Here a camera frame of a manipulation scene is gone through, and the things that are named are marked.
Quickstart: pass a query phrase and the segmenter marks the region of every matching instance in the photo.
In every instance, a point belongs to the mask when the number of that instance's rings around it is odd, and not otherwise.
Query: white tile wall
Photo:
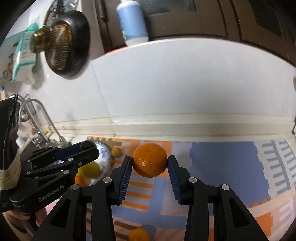
[[[89,22],[89,27],[92,29],[97,29],[97,24],[96,24],[96,15],[95,15],[95,10],[93,6],[93,1],[92,0],[80,0],[81,1],[81,9],[77,9],[81,11],[85,17],[87,18],[87,21]]]
[[[22,37],[22,32],[16,33],[6,38],[0,46],[0,73],[2,74],[7,70],[7,64],[10,62],[9,56],[15,52],[16,47],[13,45],[19,42]]]
[[[54,0],[36,0],[31,5],[29,25],[31,25],[38,19],[37,23],[39,24],[39,27],[42,27],[47,10],[53,3],[53,1]]]
[[[91,60],[93,60],[98,58],[99,56],[102,56],[105,53],[105,51],[103,48],[103,43],[99,30],[91,28],[90,34],[91,42],[89,46],[89,57]]]
[[[111,117],[296,114],[295,68],[240,43],[160,40],[104,55],[93,64]]]
[[[29,93],[31,98],[40,100],[53,122],[109,117],[91,62],[74,78],[55,74],[47,63],[38,65],[34,68],[34,85],[12,84],[19,89],[17,93]],[[41,122],[46,123],[38,105],[35,106]]]
[[[29,7],[15,22],[15,24],[12,26],[10,31],[8,32],[6,38],[24,31],[29,26],[29,19],[30,19],[30,11],[31,7]]]

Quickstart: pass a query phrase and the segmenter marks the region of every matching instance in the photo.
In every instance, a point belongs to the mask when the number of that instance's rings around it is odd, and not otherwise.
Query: brown cabinet
[[[288,28],[265,0],[232,0],[237,15],[240,40],[294,61],[293,38]]]
[[[265,0],[136,0],[150,40],[208,36],[250,44],[296,63],[295,40]],[[124,46],[120,0],[95,0],[105,52]]]
[[[123,46],[124,40],[116,14],[120,0],[105,0],[104,3],[99,1],[96,3],[97,10],[101,9],[106,15],[106,18],[99,19],[99,26],[105,29],[110,48]],[[188,35],[226,37],[225,20],[219,0],[137,1],[142,6],[150,40]]]

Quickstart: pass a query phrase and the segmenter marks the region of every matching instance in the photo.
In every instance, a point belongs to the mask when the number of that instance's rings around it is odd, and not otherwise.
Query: orange on floor
[[[128,241],[150,241],[150,236],[144,229],[134,229],[128,234]]]

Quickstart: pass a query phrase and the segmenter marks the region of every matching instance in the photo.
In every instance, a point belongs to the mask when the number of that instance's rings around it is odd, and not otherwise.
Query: yellow fruit
[[[88,179],[98,179],[101,174],[100,166],[95,161],[92,161],[78,168],[77,176],[82,176]]]
[[[111,155],[114,157],[121,157],[122,156],[121,149],[119,147],[112,148]]]
[[[141,176],[156,177],[166,169],[168,158],[160,145],[148,143],[134,151],[132,164],[134,170]]]
[[[134,229],[130,231],[128,241],[150,241],[150,236],[144,229]]]
[[[86,182],[80,176],[75,177],[75,183],[81,186],[82,188],[87,186]]]

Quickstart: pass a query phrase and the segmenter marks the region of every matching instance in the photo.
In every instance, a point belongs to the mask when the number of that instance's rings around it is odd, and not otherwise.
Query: orange
[[[150,236],[144,229],[134,229],[130,231],[128,241],[150,241]]]
[[[133,168],[143,177],[156,177],[164,172],[168,165],[165,150],[157,144],[148,143],[139,146],[133,153]]]
[[[86,182],[80,176],[75,177],[75,183],[81,186],[82,188],[87,186]]]

